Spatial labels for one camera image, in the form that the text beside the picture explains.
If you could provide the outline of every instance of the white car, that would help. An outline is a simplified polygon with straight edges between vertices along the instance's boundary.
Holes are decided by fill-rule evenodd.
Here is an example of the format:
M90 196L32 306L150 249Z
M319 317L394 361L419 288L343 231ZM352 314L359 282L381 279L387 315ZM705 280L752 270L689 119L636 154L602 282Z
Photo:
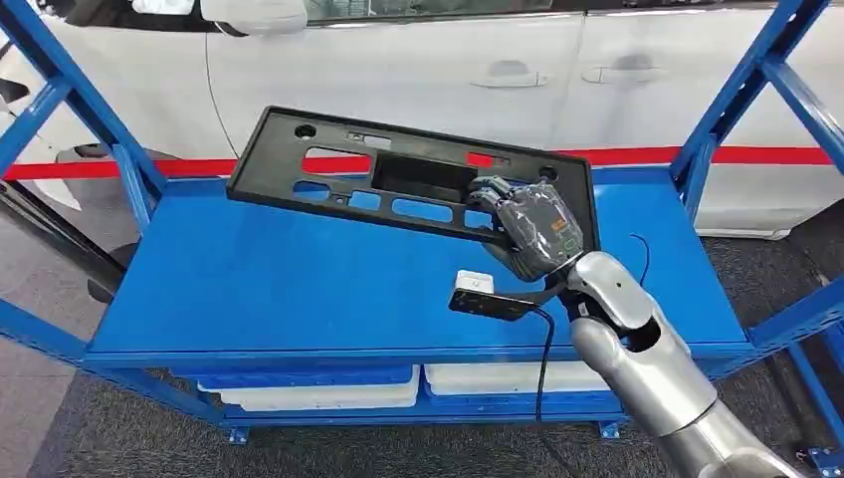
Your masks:
M189 159L236 157L263 108L278 105L574 149L595 166L666 162L674 149L665 146L684 142L771 12L761 4L585 14L550 0L312 0L302 31L240 37L204 20L198 1L187 15L141 15L105 0L42 16L142 145ZM844 7L827 8L790 58L840 118L842 24ZM44 83L14 48L0 59L0 79L32 92L12 101L12 112ZM18 161L96 154L77 147L92 143L62 106ZM38 187L84 207L61 180ZM767 88L717 152L697 227L778 238L842 197L844 177Z

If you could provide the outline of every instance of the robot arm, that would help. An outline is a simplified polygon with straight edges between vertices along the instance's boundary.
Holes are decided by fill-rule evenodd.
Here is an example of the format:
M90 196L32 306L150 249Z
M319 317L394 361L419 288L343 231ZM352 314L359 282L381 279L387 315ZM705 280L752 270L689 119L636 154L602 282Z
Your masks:
M686 343L624 266L608 254L591 252L574 264L568 280L605 312L604 319L572 322L574 347L625 410L657 438L681 476L802 476L718 399Z
M470 200L496 213L514 248L487 249L518 277L561 274L571 336L684 477L796 478L718 399L659 305L621 263L582 251L580 229L553 187L479 177Z

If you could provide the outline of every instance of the white storage bin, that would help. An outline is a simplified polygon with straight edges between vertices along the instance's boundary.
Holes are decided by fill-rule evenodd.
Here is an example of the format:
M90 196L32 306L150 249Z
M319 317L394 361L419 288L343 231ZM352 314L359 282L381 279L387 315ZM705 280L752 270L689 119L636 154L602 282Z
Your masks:
M539 362L425 365L425 379L435 395L536 393ZM551 361L545 371L545 392L608 389L582 361Z
M214 389L200 382L197 386L202 391L220 393L223 403L240 405L246 411L413 406L419 390L419 365L413 365L407 383Z

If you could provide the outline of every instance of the shelf foot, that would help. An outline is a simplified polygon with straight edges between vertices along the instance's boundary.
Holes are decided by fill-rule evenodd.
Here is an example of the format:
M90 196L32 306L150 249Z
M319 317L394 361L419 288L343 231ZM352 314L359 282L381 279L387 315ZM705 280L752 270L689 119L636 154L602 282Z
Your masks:
M809 458L820 476L844 476L844 451L834 451L829 448L810 448Z
M233 445L245 445L249 441L249 427L235 426L229 430L229 443Z
M617 421L599 421L598 427L601 430L601 438L607 440L621 438L621 434L618 432L618 424Z

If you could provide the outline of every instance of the shelf surface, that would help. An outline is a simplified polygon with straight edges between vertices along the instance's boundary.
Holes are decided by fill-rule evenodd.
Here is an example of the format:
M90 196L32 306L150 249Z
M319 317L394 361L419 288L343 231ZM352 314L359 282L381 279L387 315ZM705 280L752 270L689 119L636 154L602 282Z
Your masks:
M746 350L743 330L664 168L593 171L601 247L645 288L693 352ZM525 284L478 244L228 200L224 181L171 181L92 340L88 359L538 359L540 318L449 311L458 270ZM566 315L552 356L573 359Z

